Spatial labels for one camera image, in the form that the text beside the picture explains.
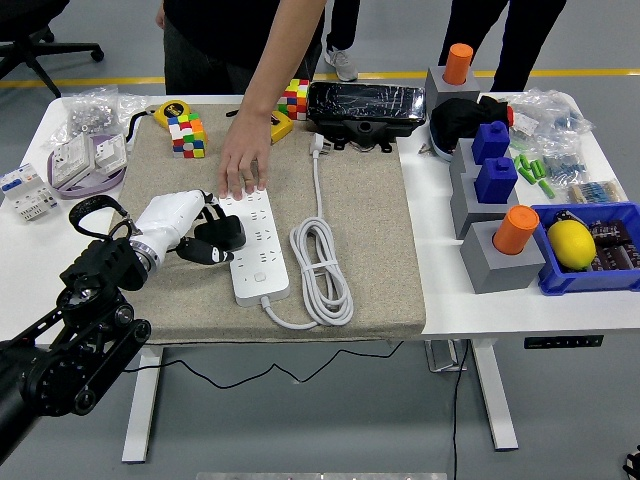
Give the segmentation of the person's left hand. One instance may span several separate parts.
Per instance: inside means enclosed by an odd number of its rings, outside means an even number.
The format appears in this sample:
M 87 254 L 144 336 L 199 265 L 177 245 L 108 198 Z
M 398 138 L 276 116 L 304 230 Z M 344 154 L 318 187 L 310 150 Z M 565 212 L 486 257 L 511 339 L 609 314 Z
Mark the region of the person's left hand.
M 271 113 L 240 109 L 226 134 L 218 168 L 218 195 L 240 200 L 268 183 Z

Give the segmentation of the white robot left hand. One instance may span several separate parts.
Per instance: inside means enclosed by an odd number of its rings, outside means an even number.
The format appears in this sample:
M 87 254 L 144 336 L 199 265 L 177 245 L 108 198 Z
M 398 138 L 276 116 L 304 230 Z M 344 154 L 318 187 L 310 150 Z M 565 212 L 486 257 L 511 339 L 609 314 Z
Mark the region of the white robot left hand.
M 148 273 L 158 270 L 170 251 L 184 260 L 215 265 L 231 262 L 234 255 L 204 240 L 187 237 L 197 217 L 207 205 L 220 211 L 215 196 L 202 190 L 154 197 L 138 220 L 130 245 Z

